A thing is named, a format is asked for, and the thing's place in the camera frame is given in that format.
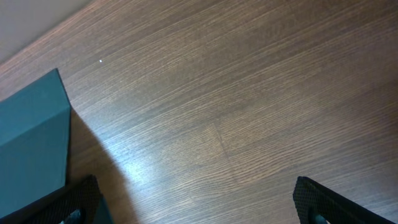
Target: mesh panel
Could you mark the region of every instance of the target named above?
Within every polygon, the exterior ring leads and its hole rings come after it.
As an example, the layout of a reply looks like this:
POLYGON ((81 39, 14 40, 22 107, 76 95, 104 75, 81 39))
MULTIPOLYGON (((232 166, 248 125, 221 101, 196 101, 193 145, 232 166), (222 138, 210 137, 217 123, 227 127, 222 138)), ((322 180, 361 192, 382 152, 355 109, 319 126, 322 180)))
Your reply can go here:
POLYGON ((392 223, 308 177, 298 177, 293 200, 302 224, 321 215, 330 223, 392 223))

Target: wooden floor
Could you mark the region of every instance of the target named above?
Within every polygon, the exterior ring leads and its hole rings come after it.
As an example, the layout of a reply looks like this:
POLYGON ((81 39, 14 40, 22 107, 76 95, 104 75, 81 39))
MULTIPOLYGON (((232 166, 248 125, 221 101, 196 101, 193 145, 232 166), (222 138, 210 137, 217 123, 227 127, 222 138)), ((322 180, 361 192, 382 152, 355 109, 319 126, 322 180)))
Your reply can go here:
POLYGON ((55 67, 116 223, 298 223, 299 175, 398 222, 396 1, 93 0, 0 100, 55 67))

